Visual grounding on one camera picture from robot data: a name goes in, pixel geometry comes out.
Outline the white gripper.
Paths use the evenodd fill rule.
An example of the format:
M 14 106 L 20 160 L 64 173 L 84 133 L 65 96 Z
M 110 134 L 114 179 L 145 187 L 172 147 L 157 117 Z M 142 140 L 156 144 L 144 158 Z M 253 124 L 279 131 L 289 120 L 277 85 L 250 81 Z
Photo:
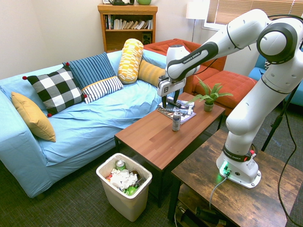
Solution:
M 180 89 L 182 89 L 186 84 L 186 79 L 183 79 L 178 82 L 172 82 L 169 77 L 166 76 L 161 76 L 158 78 L 158 89 L 157 89 L 157 94 L 161 96 L 162 99 L 162 106 L 163 108 L 166 108 L 167 106 L 167 96 L 168 94 L 175 92 L 174 93 L 174 103 L 177 103 L 178 96 L 180 93 Z

